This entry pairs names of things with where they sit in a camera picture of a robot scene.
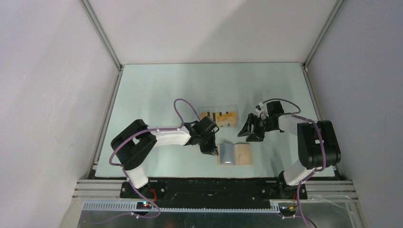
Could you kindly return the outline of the clear plastic card box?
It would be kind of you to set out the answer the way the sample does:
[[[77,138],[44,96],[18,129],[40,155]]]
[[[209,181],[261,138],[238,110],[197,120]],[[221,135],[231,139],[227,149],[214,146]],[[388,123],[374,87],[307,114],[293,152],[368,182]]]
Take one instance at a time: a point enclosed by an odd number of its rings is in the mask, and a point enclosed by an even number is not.
[[[209,116],[219,127],[235,127],[239,121],[235,104],[224,106],[205,106],[198,108],[200,118]]]

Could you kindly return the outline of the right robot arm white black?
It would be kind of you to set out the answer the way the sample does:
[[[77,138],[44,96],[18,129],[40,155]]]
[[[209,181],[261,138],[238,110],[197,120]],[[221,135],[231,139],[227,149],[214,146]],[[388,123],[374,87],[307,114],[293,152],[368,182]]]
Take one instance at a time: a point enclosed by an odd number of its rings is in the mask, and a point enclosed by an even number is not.
[[[282,171],[276,186],[277,194],[284,199],[290,198],[301,185],[314,174],[324,171],[341,160],[341,151],[331,121],[314,121],[300,116],[301,108],[286,113],[284,99],[272,98],[259,103],[256,113],[250,113],[238,133],[247,142],[262,142],[265,134],[272,131],[291,133],[297,137],[298,160]]]

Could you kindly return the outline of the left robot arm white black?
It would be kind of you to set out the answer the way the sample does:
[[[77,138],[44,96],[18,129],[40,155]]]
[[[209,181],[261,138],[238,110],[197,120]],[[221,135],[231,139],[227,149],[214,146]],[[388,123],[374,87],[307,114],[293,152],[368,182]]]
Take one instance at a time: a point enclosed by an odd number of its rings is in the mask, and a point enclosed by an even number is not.
[[[208,116],[189,123],[183,122],[178,127],[164,128],[149,128],[142,119],[137,119],[111,141],[113,153],[109,163],[120,166],[133,184],[132,192],[144,198],[150,192],[150,184],[143,162],[153,148],[198,145],[202,154],[217,156],[215,134],[219,130],[219,126]]]

